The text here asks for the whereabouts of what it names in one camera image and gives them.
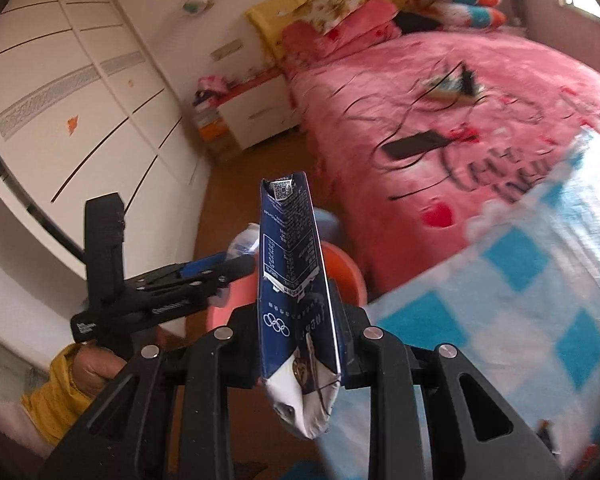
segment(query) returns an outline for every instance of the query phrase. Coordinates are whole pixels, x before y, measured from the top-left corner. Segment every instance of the decorative silver strip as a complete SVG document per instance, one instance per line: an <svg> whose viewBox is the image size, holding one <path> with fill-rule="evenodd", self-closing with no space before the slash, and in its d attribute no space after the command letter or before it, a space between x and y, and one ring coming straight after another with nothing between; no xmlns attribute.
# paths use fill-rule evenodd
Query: decorative silver strip
<svg viewBox="0 0 600 480"><path fill-rule="evenodd" d="M103 61L100 66L104 70L107 75L114 75L117 72L121 72L122 70L126 70L127 68L131 68L137 64L144 62L144 56L142 52L136 50L135 52L130 52L129 54L123 54L122 56L112 57L111 59L107 59Z"/></svg>
<svg viewBox="0 0 600 480"><path fill-rule="evenodd" d="M0 113L0 134L9 139L49 107L98 79L96 67L87 65L41 86Z"/></svg>

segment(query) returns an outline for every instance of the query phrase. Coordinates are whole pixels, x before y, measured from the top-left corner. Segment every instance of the person's hand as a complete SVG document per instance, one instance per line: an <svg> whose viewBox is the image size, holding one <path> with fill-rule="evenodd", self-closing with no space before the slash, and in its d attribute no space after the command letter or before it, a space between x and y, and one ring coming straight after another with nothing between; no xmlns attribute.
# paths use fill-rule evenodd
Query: person's hand
<svg viewBox="0 0 600 480"><path fill-rule="evenodd" d="M88 344L80 348L74 358L72 376L75 386L90 397L97 396L126 361L111 350Z"/></svg>

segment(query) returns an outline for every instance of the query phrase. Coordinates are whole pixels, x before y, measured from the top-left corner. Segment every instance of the silver screw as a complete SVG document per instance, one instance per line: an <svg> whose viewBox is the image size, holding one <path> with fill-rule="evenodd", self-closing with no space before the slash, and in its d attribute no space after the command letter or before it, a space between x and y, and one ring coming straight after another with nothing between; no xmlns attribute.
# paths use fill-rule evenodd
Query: silver screw
<svg viewBox="0 0 600 480"><path fill-rule="evenodd" d="M227 326L216 328L216 331L214 332L214 337L220 341L226 341L227 339L231 339L233 336L234 331Z"/></svg>
<svg viewBox="0 0 600 480"><path fill-rule="evenodd" d="M442 345L438 348L438 352L447 359L453 359L458 355L458 349L453 345Z"/></svg>
<svg viewBox="0 0 600 480"><path fill-rule="evenodd" d="M375 339L382 339L382 336L384 335L384 333L382 332L382 329L378 328L377 326L368 326L365 328L363 335L367 339L375 340Z"/></svg>
<svg viewBox="0 0 600 480"><path fill-rule="evenodd" d="M140 355L145 359L153 359L154 357L158 357L160 353L160 349L156 345L147 345L143 346L140 351Z"/></svg>

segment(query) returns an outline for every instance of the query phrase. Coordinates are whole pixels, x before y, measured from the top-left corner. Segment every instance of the pink blanket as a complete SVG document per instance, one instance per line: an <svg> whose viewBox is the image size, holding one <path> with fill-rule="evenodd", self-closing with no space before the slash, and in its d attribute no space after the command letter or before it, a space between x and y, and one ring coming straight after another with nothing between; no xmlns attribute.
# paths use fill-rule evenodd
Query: pink blanket
<svg viewBox="0 0 600 480"><path fill-rule="evenodd" d="M419 81L463 60L488 97L442 111L421 100L408 111ZM583 124L600 132L600 74L501 33L410 34L300 73L291 88L318 176L346 209L355 257L380 292L480 237ZM400 162L378 149L429 129L455 141Z"/></svg>

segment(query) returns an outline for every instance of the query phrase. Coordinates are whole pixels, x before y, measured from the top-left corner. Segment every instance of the pink pillow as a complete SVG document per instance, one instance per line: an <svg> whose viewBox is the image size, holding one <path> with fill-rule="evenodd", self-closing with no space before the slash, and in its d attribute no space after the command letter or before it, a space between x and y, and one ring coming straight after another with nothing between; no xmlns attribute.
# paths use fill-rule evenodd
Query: pink pillow
<svg viewBox="0 0 600 480"><path fill-rule="evenodd" d="M293 78L304 70L324 66L343 57L352 56L352 54L366 50L370 46L400 38L401 35L400 28L394 22L388 21L358 36L355 40L349 41L349 43L322 59L315 59L314 56L306 52L291 52L285 57L283 69L290 78Z"/></svg>
<svg viewBox="0 0 600 480"><path fill-rule="evenodd" d="M289 54L308 54L323 59L347 43L384 25L398 13L398 8L387 0L369 0L347 16L325 35L319 34L309 23L297 21L282 30L282 46Z"/></svg>

